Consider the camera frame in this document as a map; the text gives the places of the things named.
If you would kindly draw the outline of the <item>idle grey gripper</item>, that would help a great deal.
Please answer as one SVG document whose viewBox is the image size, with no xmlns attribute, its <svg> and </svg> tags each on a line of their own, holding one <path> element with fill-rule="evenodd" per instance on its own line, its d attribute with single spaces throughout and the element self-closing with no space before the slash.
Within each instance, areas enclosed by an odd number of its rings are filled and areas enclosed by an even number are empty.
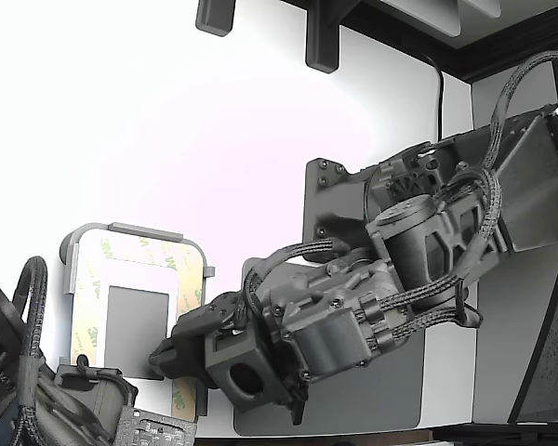
<svg viewBox="0 0 558 446">
<path fill-rule="evenodd" d="M 203 339 L 165 339 L 149 355 L 153 371 L 168 379 L 206 379 Z M 83 403 L 115 446 L 193 446 L 196 423 L 133 408 L 138 388 L 115 368 L 59 366 L 55 384 Z"/>
</svg>

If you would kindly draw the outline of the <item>dark grey printed gripper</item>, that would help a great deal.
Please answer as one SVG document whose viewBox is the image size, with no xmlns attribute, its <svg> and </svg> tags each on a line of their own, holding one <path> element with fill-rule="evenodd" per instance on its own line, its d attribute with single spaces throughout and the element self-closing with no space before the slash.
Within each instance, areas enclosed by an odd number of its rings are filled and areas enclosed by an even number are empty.
<svg viewBox="0 0 558 446">
<path fill-rule="evenodd" d="M 284 406 L 295 425 L 311 385 L 397 349 L 403 343 L 394 331 L 410 319 L 406 308 L 386 307 L 399 288 L 388 264 L 368 253 L 315 267 L 259 263 L 248 288 L 260 308 L 251 325 L 257 354 L 248 364 L 248 407 Z M 241 301 L 240 292 L 226 292 L 182 314 L 172 345 L 201 347 L 210 336 L 243 332 Z"/>
</svg>

